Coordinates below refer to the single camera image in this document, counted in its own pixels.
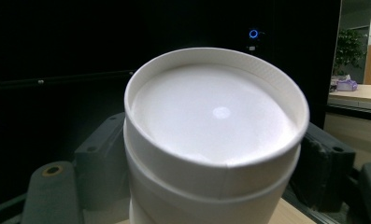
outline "white cylindrical container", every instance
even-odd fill
[[[229,49],[179,49],[124,96],[132,224],[267,223],[296,166],[309,111],[274,65]]]

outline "black backdrop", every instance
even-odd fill
[[[31,173],[72,152],[123,111],[140,65],[172,49],[249,52],[300,86],[322,127],[340,0],[0,1],[0,203],[26,192]]]

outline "green plant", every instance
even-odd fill
[[[356,30],[340,29],[336,42],[333,76],[344,76],[348,73],[344,70],[350,64],[355,68],[361,68],[360,60],[365,57],[363,35]]]

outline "white surface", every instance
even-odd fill
[[[274,153],[297,133],[272,91],[240,69],[188,65],[155,76],[131,109],[140,127],[170,153],[236,165]]]
[[[371,109],[371,85],[358,85],[356,91],[330,92],[328,104]]]
[[[132,200],[154,222],[268,222],[309,118],[287,75],[229,49],[181,49],[138,69],[124,105]]]

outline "purple object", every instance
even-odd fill
[[[336,83],[337,91],[356,91],[357,82],[354,80],[338,80]]]

